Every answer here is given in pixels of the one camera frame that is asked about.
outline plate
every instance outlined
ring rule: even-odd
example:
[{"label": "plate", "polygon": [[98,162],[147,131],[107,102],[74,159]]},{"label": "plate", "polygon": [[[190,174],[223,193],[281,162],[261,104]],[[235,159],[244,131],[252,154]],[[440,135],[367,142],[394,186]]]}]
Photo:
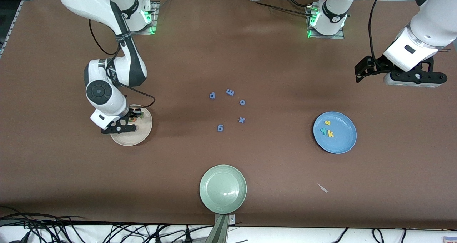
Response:
[{"label": "plate", "polygon": [[343,154],[354,147],[357,131],[349,117],[338,112],[322,113],[315,121],[313,134],[317,144],[332,154]]},{"label": "plate", "polygon": [[[139,108],[140,105],[130,105],[131,108]],[[144,141],[152,129],[152,116],[147,108],[142,108],[142,118],[137,118],[134,122],[129,124],[135,124],[137,126],[136,131],[123,132],[120,134],[112,133],[111,138],[122,146],[134,146]]]},{"label": "plate", "polygon": [[244,176],[237,168],[230,165],[212,167],[200,182],[201,201],[217,214],[235,212],[245,201],[246,191]]}]

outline white plate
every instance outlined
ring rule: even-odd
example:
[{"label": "white plate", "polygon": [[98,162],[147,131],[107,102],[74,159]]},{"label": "white plate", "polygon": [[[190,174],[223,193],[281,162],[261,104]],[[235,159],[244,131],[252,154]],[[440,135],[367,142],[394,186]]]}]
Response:
[{"label": "white plate", "polygon": [[201,178],[201,201],[217,214],[235,212],[245,201],[246,192],[244,176],[230,165],[216,165]]},{"label": "white plate", "polygon": [[[140,105],[130,105],[131,108],[141,107]],[[147,136],[149,136],[152,129],[152,116],[147,108],[142,108],[142,118],[137,118],[134,122],[129,122],[129,124],[134,124],[137,126],[136,131],[123,132],[120,134],[112,133],[111,138],[123,146],[133,146],[140,144],[144,141]]]}]

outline blue plate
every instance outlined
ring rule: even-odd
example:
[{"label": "blue plate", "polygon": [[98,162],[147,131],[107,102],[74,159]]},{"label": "blue plate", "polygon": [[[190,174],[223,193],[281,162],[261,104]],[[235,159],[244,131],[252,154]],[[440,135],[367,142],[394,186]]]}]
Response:
[{"label": "blue plate", "polygon": [[354,123],[338,112],[322,113],[315,121],[313,133],[317,144],[333,154],[348,152],[357,140]]}]

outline black cable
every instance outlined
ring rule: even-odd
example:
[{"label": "black cable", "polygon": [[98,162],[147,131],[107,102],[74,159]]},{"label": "black cable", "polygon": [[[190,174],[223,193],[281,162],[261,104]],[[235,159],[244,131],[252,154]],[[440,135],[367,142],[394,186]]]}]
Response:
[{"label": "black cable", "polygon": [[108,224],[111,224],[111,225],[112,225],[112,228],[111,228],[111,229],[113,229],[114,227],[116,227],[116,228],[121,229],[121,230],[124,230],[124,231],[126,231],[126,232],[133,233],[133,234],[136,234],[136,235],[139,235],[139,236],[142,236],[142,237],[146,237],[146,235],[144,235],[144,234],[141,234],[141,233],[138,233],[138,232],[134,232],[134,231],[131,231],[131,230],[127,229],[128,227],[125,227],[125,228],[124,228],[124,227],[121,227],[121,226],[116,225],[116,224],[114,224],[114,223],[108,223]]},{"label": "black cable", "polygon": [[349,230],[349,228],[344,229],[343,232],[340,234],[340,237],[336,241],[333,241],[333,243],[339,243],[343,238],[344,234],[347,232],[347,230]]},{"label": "black cable", "polygon": [[142,226],[136,228],[134,231],[132,231],[129,235],[126,235],[126,236],[122,237],[122,240],[121,240],[120,243],[124,242],[124,240],[126,240],[126,239],[127,239],[128,237],[130,237],[130,236],[142,237],[142,239],[143,239],[143,241],[144,241],[144,237],[143,237],[143,236],[133,235],[133,234],[136,233],[137,231],[139,231],[141,228],[144,228],[144,227],[146,227],[146,226],[147,226],[147,224],[142,225]]},{"label": "black cable", "polygon": [[150,242],[153,238],[158,238],[158,237],[160,237],[160,235],[159,235],[160,231],[162,231],[162,230],[165,229],[166,227],[170,226],[170,224],[165,224],[165,225],[163,225],[163,226],[160,227],[160,228],[159,228],[159,226],[160,226],[160,224],[157,225],[157,228],[155,229],[155,233],[152,233],[151,236],[148,236],[148,237],[146,238],[146,240],[143,241],[143,243],[148,243],[148,242]]},{"label": "black cable", "polygon": [[61,224],[60,226],[59,226],[59,225],[53,225],[53,226],[52,226],[52,228],[54,229],[54,231],[57,231],[57,230],[55,229],[55,227],[58,227],[58,228],[59,228],[59,232],[56,234],[56,236],[59,238],[59,233],[62,233],[62,234],[65,236],[65,238],[67,238],[68,243],[73,243],[73,242],[71,241],[71,239],[70,239],[70,236],[68,236],[67,228],[65,227],[65,225],[63,224],[63,222],[62,222],[62,221],[59,221],[59,223]]},{"label": "black cable", "polygon": [[27,243],[29,236],[30,232],[27,232],[26,235],[24,235],[24,237],[22,237],[22,239],[19,241],[19,243]]},{"label": "black cable", "polygon": [[263,3],[259,3],[259,2],[256,2],[256,3],[259,4],[259,5],[266,6],[266,7],[271,7],[273,9],[277,9],[277,10],[282,10],[282,11],[286,11],[286,12],[292,12],[292,13],[301,14],[301,15],[304,15],[304,16],[311,16],[311,14],[298,12],[298,11],[295,11],[295,10],[283,9],[282,7],[271,6],[271,5],[263,4]]},{"label": "black cable", "polygon": [[75,230],[75,233],[78,235],[78,237],[81,239],[81,241],[82,241],[83,243],[85,243],[84,240],[81,238],[81,236],[79,235],[79,233],[76,231],[75,227],[74,227],[73,224],[72,224],[72,220],[71,220],[71,217],[72,217],[72,216],[67,216],[67,217],[56,217],[56,216],[53,216],[53,215],[46,215],[46,214],[41,214],[41,213],[18,212],[18,210],[16,210],[16,209],[13,209],[13,208],[10,208],[10,207],[5,207],[5,206],[0,206],[0,207],[7,208],[7,209],[11,209],[11,210],[13,210],[13,211],[16,212],[16,214],[6,215],[6,216],[3,216],[2,218],[15,217],[15,216],[23,216],[23,217],[26,218],[26,219],[32,220],[32,219],[31,219],[32,216],[39,216],[39,217],[47,217],[47,218],[55,219],[55,220],[58,221],[58,222],[60,223],[60,225],[62,226],[62,230],[63,230],[62,233],[65,235],[65,237],[67,237],[68,240],[70,240],[69,237],[68,237],[68,233],[67,233],[67,231],[66,231],[65,225],[64,225],[63,222],[62,222],[62,221],[63,221],[62,218],[67,218],[67,219],[69,219],[70,225],[73,227],[73,230]]},{"label": "black cable", "polygon": [[295,0],[289,0],[289,1],[294,3],[295,5],[297,5],[299,7],[306,7],[306,5],[300,4],[300,3],[296,2]]},{"label": "black cable", "polygon": [[108,236],[111,235],[111,233],[110,233],[110,234],[103,240],[103,243],[109,243],[109,242],[114,238],[114,236],[116,236],[116,235],[117,235],[118,233],[120,233],[121,231],[122,231],[122,230],[119,230],[118,232],[114,233],[111,237],[108,238]]},{"label": "black cable", "polygon": [[186,225],[186,239],[184,240],[185,243],[192,243],[191,233],[189,231],[189,225]]},{"label": "black cable", "polygon": [[92,31],[92,22],[91,22],[91,21],[92,21],[92,20],[89,19],[90,34],[92,35],[92,37],[93,37],[95,43],[97,44],[97,46],[98,46],[98,47],[101,49],[101,51],[103,51],[105,54],[107,54],[107,55],[114,55],[116,52],[114,52],[114,53],[108,53],[108,52],[106,52],[106,51],[100,46],[100,44],[98,43],[97,39],[95,38],[94,32]]},{"label": "black cable", "polygon": [[52,226],[52,229],[54,229],[54,232],[56,233],[56,236],[59,237],[59,234],[62,232],[62,228],[59,227],[59,226]]},{"label": "black cable", "polygon": [[[114,64],[114,59],[116,58],[117,54],[119,53],[119,50],[121,50],[121,46],[120,46],[120,45],[117,47],[117,51],[116,51],[116,53],[114,53],[113,58],[111,58],[111,59],[108,61],[108,63],[106,64],[106,68],[105,68],[106,76],[107,76],[108,78],[110,78],[110,79],[111,79],[112,77],[110,76],[110,74],[108,74],[108,69],[109,69],[110,65],[113,65],[113,64]],[[149,95],[149,94],[144,93],[144,92],[142,92],[142,91],[136,90],[135,88],[132,88],[132,87],[130,87],[130,86],[127,86],[127,85],[125,85],[125,84],[123,84],[123,83],[121,83],[121,82],[118,82],[118,81],[112,81],[112,82],[113,82],[114,85],[115,85],[115,84],[119,84],[119,85],[121,85],[122,87],[126,87],[126,88],[128,88],[128,89],[130,89],[130,90],[133,90],[133,91],[136,92],[136,93],[140,93],[140,94],[142,94],[142,95],[144,95],[144,96],[147,96],[147,97],[152,98],[152,102],[151,102],[149,105],[141,106],[140,108],[148,108],[148,107],[152,106],[152,105],[155,103],[155,97],[152,96],[152,95]]]},{"label": "black cable", "polygon": [[102,243],[104,243],[108,239],[108,237],[111,236],[111,233],[113,233],[113,232],[114,232],[114,224],[111,225],[110,233],[108,233],[108,235],[106,235],[106,237],[103,239]]},{"label": "black cable", "polygon": [[401,237],[401,243],[405,240],[407,229],[403,229],[403,236]]},{"label": "black cable", "polygon": [[373,57],[374,63],[376,64],[376,66],[378,67],[378,69],[381,69],[379,63],[378,63],[377,60],[376,60],[376,57],[374,56],[374,50],[373,50],[373,37],[372,37],[372,35],[371,35],[371,21],[372,21],[373,10],[374,10],[374,7],[375,7],[375,5],[376,5],[376,2],[377,2],[377,0],[374,0],[372,9],[371,9],[371,11],[370,11],[370,17],[369,17],[369,19],[368,19],[368,37],[370,38],[370,50],[371,50],[371,53],[372,53],[372,57]]},{"label": "black cable", "polygon": [[163,238],[163,237],[166,237],[166,236],[171,236],[173,234],[176,234],[176,233],[185,233],[186,231],[185,230],[178,230],[178,231],[175,231],[173,233],[168,233],[168,234],[165,234],[165,235],[161,235],[160,237]]},{"label": "black cable", "polygon": [[[58,243],[61,243],[60,241],[60,238],[57,238],[56,235],[54,235],[54,233],[52,233],[52,231],[44,226],[43,224],[41,224],[39,221],[36,221],[36,220],[31,220],[31,219],[26,219],[26,218],[21,218],[21,217],[7,217],[7,218],[3,218],[3,217],[0,217],[0,221],[4,221],[4,220],[18,220],[18,221],[26,221],[26,222],[29,222],[29,224],[33,224],[35,226],[38,226],[44,230],[46,230],[49,235],[51,236],[51,238],[54,238],[56,240],[56,242]],[[39,234],[36,234],[31,228],[30,228],[31,232],[34,233],[35,235],[39,236]]]},{"label": "black cable", "polygon": [[43,236],[40,235],[40,232],[39,232],[38,229],[36,229],[36,232],[33,231],[32,229],[31,229],[29,232],[32,232],[33,234],[35,234],[35,235],[39,238],[40,243],[41,243],[41,242],[46,243],[46,240],[43,238]]},{"label": "black cable", "polygon": [[[379,235],[381,235],[381,241],[379,241],[379,240],[376,238],[376,235],[374,235],[374,232],[375,232],[375,231],[378,231],[378,232],[379,232]],[[384,237],[382,236],[382,233],[381,233],[381,230],[380,230],[380,229],[377,229],[377,228],[372,229],[372,235],[373,235],[374,240],[376,240],[377,243],[384,243]]]},{"label": "black cable", "polygon": [[73,230],[75,231],[76,235],[78,236],[78,238],[80,238],[80,240],[82,241],[82,243],[85,243],[85,241],[83,240],[83,238],[81,237],[81,235],[78,233],[78,231],[76,230],[76,228],[73,226],[73,222],[71,220],[71,218],[68,218],[69,221],[70,221],[70,226],[73,228]]},{"label": "black cable", "polygon": [[212,227],[212,225],[207,225],[207,226],[203,226],[203,227],[199,227],[199,228],[190,230],[189,232],[184,233],[183,235],[179,236],[178,238],[176,238],[175,240],[171,241],[170,243],[174,243],[174,242],[176,242],[178,239],[180,239],[180,238],[182,238],[182,237],[186,236],[187,234],[190,234],[190,233],[192,233],[192,232],[194,232],[194,231],[201,230],[201,229],[204,229],[204,228],[209,228],[209,227]]},{"label": "black cable", "polygon": [[10,209],[11,211],[14,211],[14,212],[16,212],[16,213],[18,213],[18,214],[21,213],[18,209],[15,209],[15,208],[12,208],[12,207],[7,207],[7,206],[2,206],[2,205],[0,205],[0,208]]}]

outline green plate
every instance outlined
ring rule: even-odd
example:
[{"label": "green plate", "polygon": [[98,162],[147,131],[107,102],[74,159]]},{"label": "green plate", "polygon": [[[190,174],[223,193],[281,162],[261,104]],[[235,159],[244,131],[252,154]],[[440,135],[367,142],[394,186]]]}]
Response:
[{"label": "green plate", "polygon": [[201,201],[217,214],[235,212],[246,198],[244,176],[230,165],[216,165],[208,170],[200,182]]}]

